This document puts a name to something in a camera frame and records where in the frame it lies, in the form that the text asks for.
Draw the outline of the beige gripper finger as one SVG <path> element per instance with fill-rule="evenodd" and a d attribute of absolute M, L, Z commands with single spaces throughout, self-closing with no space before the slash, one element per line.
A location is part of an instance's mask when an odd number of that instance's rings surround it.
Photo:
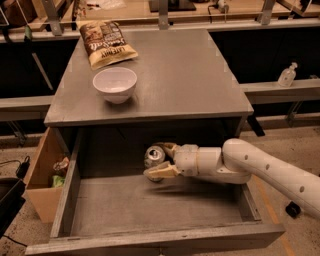
<path fill-rule="evenodd" d="M 180 148 L 179 145 L 172 142 L 158 142 L 156 146 L 159 146 L 170 158 L 174 158 L 176 151 Z"/>
<path fill-rule="evenodd" d="M 165 179 L 178 176 L 180 171 L 175 165 L 169 161 L 165 161 L 157 166 L 146 169 L 143 174 L 149 179 Z"/>

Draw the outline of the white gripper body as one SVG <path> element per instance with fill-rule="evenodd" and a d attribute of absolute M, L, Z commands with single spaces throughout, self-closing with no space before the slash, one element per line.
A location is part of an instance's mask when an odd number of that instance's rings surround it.
<path fill-rule="evenodd" d="M 183 176 L 208 176 L 222 166 L 220 147 L 179 146 L 173 161 Z"/>

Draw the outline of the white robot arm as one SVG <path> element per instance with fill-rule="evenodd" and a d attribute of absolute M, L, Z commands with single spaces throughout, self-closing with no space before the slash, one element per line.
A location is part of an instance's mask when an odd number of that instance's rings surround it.
<path fill-rule="evenodd" d="M 320 179 L 244 140 L 228 139 L 221 147 L 160 142 L 152 149 L 156 154 L 145 155 L 144 170 L 152 181 L 181 175 L 244 184 L 256 175 L 312 216 L 320 217 Z"/>

